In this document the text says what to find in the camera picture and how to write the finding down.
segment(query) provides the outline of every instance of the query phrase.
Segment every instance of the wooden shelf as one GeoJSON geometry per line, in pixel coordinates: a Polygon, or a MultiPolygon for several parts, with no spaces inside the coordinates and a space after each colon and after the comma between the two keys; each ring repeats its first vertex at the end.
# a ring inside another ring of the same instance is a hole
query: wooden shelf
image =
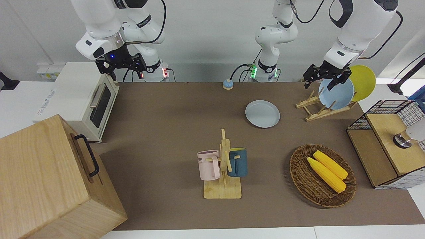
{"type": "Polygon", "coordinates": [[[347,130],[372,186],[397,177],[390,160],[372,130],[347,130]]]}
{"type": "Polygon", "coordinates": [[[366,114],[366,118],[399,176],[425,166],[425,153],[418,144],[407,149],[394,144],[394,135],[406,129],[397,114],[366,114]]]}

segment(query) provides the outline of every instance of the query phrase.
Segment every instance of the wooden box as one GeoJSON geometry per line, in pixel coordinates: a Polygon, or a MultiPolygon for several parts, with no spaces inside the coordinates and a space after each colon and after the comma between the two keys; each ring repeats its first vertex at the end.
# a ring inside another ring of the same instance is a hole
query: wooden box
{"type": "Polygon", "coordinates": [[[410,188],[425,182],[425,153],[419,145],[397,147],[393,136],[406,129],[397,114],[366,114],[371,129],[347,133],[375,188],[410,188]]]}
{"type": "Polygon", "coordinates": [[[0,238],[100,238],[126,219],[99,156],[59,115],[0,139],[0,238]]]}

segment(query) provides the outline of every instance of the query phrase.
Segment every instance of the oven window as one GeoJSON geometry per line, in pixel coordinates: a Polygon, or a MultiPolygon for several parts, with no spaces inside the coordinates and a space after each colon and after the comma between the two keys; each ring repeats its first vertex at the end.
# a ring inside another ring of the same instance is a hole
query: oven window
{"type": "Polygon", "coordinates": [[[106,87],[102,97],[100,98],[99,105],[97,108],[93,108],[91,112],[90,121],[94,124],[94,126],[96,126],[96,128],[99,128],[100,126],[100,122],[102,121],[103,115],[105,114],[109,99],[111,98],[110,96],[111,92],[109,91],[108,87],[106,87]]]}

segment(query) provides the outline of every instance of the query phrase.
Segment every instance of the wicker basket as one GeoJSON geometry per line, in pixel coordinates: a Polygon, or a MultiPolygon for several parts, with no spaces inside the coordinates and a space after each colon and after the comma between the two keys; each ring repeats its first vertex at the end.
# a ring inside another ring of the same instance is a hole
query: wicker basket
{"type": "Polygon", "coordinates": [[[308,200],[325,208],[336,208],[347,204],[356,192],[356,178],[348,163],[335,151],[323,145],[304,145],[292,154],[289,161],[289,171],[295,186],[308,200]],[[347,172],[344,179],[347,188],[341,192],[335,192],[329,185],[317,175],[307,161],[307,157],[313,157],[317,150],[331,157],[347,172]]]}

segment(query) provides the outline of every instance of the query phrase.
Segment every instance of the light blue plate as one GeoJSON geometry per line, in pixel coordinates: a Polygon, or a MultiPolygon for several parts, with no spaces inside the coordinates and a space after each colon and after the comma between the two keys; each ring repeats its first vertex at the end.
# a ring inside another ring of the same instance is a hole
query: light blue plate
{"type": "Polygon", "coordinates": [[[260,128],[275,126],[281,119],[278,108],[265,100],[254,100],[245,108],[248,121],[260,128]]]}
{"type": "Polygon", "coordinates": [[[329,91],[328,85],[331,81],[331,79],[324,79],[320,84],[319,92],[322,88],[324,88],[322,93],[319,95],[320,102],[329,108],[336,100],[337,102],[332,106],[332,108],[330,108],[331,110],[346,107],[354,96],[353,82],[351,82],[350,79],[347,79],[344,84],[340,83],[329,91]]]}

